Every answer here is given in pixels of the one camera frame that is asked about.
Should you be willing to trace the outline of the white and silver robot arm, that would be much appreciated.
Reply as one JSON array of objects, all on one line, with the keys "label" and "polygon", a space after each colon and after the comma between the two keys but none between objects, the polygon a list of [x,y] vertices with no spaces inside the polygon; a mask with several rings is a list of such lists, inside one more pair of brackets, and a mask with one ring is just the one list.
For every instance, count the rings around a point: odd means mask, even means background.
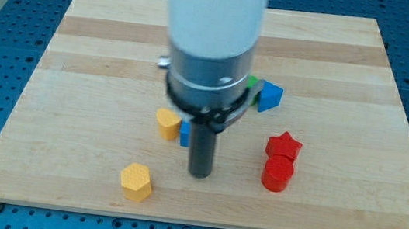
[{"label": "white and silver robot arm", "polygon": [[244,114],[247,87],[269,0],[167,0],[168,97],[214,133]]}]

